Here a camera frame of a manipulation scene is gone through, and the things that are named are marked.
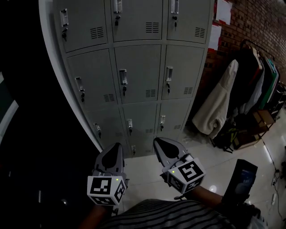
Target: white paper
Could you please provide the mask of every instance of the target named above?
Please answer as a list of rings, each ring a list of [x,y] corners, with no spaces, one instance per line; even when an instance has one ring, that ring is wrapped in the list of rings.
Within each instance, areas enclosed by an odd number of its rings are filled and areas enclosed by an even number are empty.
[[[211,26],[211,33],[210,33],[210,43],[209,48],[217,50],[219,47],[219,37],[222,31],[222,27],[218,25]]]
[[[232,3],[228,3],[224,0],[218,0],[216,8],[216,20],[222,20],[229,25],[231,23],[231,8]]]

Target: white floor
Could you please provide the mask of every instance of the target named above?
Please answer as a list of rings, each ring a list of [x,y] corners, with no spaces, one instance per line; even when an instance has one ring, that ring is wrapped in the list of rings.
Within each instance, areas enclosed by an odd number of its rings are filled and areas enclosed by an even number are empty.
[[[274,166],[281,169],[281,162],[285,160],[286,146],[286,112],[280,112],[280,119],[263,136],[263,141],[256,145],[234,151],[233,154],[214,148],[205,139],[193,138],[184,130],[181,142],[193,157],[198,157],[206,169],[206,177],[202,186],[223,195],[230,182],[237,159],[245,159],[258,166],[257,178],[250,191],[247,202],[258,207],[268,222],[269,228],[281,228],[281,218],[278,215],[278,199],[271,205],[273,194],[276,192],[271,186]],[[173,200],[180,195],[174,188],[169,187],[160,177],[162,165],[156,155],[125,159],[124,172],[130,179],[120,212],[126,211],[144,199]],[[279,193],[280,213],[286,218],[286,182],[279,179],[277,189]]]

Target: locker vent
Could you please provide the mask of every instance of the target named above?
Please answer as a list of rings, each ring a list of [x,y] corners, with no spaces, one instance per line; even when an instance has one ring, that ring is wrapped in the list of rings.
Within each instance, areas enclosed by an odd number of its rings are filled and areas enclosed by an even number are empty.
[[[146,132],[146,134],[152,134],[153,133],[153,129],[146,129],[145,132]]]
[[[159,23],[146,22],[146,33],[159,33]]]
[[[174,126],[174,130],[178,130],[178,129],[180,129],[181,128],[181,125],[176,125],[176,126]]]
[[[119,132],[119,133],[115,133],[115,136],[116,136],[116,137],[122,137],[123,134],[122,134],[121,132]]]
[[[114,95],[113,94],[103,95],[103,97],[104,97],[105,102],[113,102],[114,101]]]
[[[184,95],[190,95],[193,92],[193,88],[185,88]]]
[[[196,27],[195,37],[204,38],[205,37],[205,29]]]
[[[146,90],[146,97],[155,97],[156,96],[156,90]]]
[[[97,27],[97,28],[90,29],[90,36],[91,36],[91,39],[104,37],[103,27]]]

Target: beige coat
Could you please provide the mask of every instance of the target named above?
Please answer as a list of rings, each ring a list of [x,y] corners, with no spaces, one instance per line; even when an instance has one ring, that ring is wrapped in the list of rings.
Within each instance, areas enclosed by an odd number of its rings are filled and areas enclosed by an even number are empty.
[[[233,60],[222,78],[193,117],[197,129],[211,139],[222,129],[226,118],[231,89],[236,78],[238,62]]]

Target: locker door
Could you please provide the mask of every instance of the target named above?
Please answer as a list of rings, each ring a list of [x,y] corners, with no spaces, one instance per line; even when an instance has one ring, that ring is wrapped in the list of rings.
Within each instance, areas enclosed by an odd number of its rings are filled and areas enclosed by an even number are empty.
[[[85,110],[117,104],[108,49],[69,57],[67,61],[76,96]]]
[[[157,100],[161,45],[115,48],[122,103]]]
[[[145,137],[154,134],[157,104],[126,104],[123,106],[124,117],[129,137]],[[129,125],[132,121],[132,132]]]
[[[102,148],[106,148],[116,142],[126,145],[118,108],[97,110],[94,112],[87,112],[87,114],[93,132]]]
[[[158,137],[166,137],[177,140],[183,122],[187,115],[190,99],[176,99],[162,101],[159,117]]]
[[[162,99],[192,97],[203,52],[203,48],[167,46]]]
[[[104,0],[59,0],[60,31],[66,52],[107,43]]]
[[[152,155],[153,139],[153,136],[142,138],[131,137],[129,141],[133,157]]]
[[[168,14],[168,40],[206,42],[206,33],[210,14],[210,0],[180,0],[178,1],[178,14],[172,9],[169,0]]]
[[[119,1],[122,11],[116,13]],[[161,39],[162,0],[111,0],[111,15],[114,42]]]

